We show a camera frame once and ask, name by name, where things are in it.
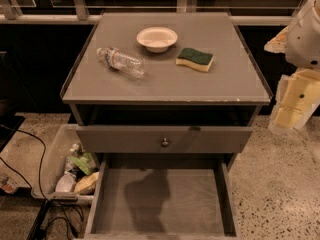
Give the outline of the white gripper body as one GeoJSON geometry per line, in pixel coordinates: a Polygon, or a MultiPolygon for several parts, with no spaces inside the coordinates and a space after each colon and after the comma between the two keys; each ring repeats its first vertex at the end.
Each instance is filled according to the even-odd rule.
{"type": "Polygon", "coordinates": [[[320,0],[308,0],[290,22],[285,57],[296,67],[320,69],[320,0]]]}

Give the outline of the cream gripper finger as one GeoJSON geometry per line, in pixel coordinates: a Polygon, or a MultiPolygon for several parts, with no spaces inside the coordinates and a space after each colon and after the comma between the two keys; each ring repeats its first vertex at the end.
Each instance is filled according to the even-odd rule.
{"type": "Polygon", "coordinates": [[[283,28],[275,37],[265,44],[264,50],[271,53],[285,53],[287,33],[288,27],[283,28]]]}
{"type": "Polygon", "coordinates": [[[298,68],[284,75],[277,90],[278,111],[273,124],[283,129],[301,129],[319,106],[320,71],[298,68]]]}

